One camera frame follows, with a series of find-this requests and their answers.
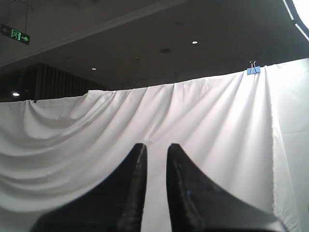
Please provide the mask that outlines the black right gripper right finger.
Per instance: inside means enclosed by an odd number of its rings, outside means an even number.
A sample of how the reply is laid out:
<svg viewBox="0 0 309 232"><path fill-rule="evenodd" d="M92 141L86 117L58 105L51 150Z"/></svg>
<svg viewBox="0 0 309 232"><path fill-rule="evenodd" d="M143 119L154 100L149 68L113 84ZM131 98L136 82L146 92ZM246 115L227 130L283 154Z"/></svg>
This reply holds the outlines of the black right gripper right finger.
<svg viewBox="0 0 309 232"><path fill-rule="evenodd" d="M166 186L174 232L286 232L274 215L236 198L208 178L179 144L167 153Z"/></svg>

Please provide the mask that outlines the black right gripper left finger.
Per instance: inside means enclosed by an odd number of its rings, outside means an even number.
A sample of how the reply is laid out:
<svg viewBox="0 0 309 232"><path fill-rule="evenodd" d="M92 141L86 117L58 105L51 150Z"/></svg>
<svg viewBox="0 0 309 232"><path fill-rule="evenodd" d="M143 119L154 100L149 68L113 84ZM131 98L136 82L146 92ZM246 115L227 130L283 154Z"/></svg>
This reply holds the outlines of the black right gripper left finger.
<svg viewBox="0 0 309 232"><path fill-rule="evenodd" d="M81 197L40 216L33 232L139 232L147 184L147 147L138 143L120 165Z"/></svg>

